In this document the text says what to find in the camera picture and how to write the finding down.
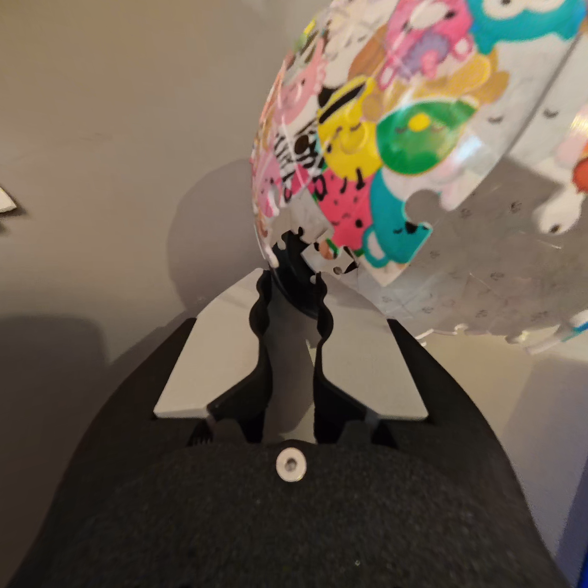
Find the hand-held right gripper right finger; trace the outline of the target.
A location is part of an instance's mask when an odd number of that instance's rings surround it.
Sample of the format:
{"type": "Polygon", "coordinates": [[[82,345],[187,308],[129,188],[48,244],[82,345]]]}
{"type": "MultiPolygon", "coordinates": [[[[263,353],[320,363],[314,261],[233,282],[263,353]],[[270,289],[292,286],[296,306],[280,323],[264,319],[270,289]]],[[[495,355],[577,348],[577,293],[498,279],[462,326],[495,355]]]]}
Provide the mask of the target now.
{"type": "Polygon", "coordinates": [[[315,368],[326,383],[371,416],[424,421],[427,408],[384,314],[333,276],[316,277],[316,294],[315,368]]]}

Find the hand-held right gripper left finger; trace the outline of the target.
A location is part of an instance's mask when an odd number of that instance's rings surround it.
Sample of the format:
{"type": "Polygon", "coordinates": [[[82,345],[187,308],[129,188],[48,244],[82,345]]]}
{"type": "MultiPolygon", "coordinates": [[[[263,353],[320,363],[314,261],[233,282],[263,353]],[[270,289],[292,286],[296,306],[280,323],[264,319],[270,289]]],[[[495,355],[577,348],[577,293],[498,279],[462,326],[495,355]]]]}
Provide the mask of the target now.
{"type": "Polygon", "coordinates": [[[269,271],[253,271],[197,316],[154,409],[158,418],[249,421],[268,407],[272,368],[263,340],[269,271]]]}

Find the black ball stand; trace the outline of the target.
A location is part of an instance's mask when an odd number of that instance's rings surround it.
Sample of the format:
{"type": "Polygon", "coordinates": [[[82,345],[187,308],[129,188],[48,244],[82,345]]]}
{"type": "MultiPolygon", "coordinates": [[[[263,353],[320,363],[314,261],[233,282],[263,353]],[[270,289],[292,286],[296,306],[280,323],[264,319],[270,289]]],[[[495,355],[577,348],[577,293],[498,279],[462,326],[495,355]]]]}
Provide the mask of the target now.
{"type": "Polygon", "coordinates": [[[325,305],[326,283],[322,277],[316,278],[317,272],[303,257],[303,253],[313,247],[302,240],[301,229],[283,233],[280,242],[284,248],[276,244],[271,249],[277,260],[277,267],[270,268],[273,281],[290,305],[316,320],[322,345],[332,334],[334,320],[325,305]]]}

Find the colourful puzzle ball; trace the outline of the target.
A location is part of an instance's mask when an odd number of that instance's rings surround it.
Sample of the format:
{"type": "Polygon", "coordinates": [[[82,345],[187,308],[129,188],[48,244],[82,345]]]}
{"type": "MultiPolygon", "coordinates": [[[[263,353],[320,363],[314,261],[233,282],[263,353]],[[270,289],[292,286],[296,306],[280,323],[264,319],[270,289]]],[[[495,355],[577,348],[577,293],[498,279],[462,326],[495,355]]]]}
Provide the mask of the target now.
{"type": "Polygon", "coordinates": [[[333,1],[250,162],[270,268],[301,229],[415,338],[587,331],[587,1],[333,1]]]}

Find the blue plastic bin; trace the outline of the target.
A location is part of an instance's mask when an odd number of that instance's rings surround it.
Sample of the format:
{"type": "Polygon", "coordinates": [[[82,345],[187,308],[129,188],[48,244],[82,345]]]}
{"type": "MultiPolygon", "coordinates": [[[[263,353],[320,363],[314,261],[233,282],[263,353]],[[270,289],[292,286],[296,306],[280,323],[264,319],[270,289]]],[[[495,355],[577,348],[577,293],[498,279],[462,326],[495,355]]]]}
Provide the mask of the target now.
{"type": "Polygon", "coordinates": [[[587,553],[587,469],[577,487],[557,549],[556,563],[570,587],[577,587],[587,553]]]}

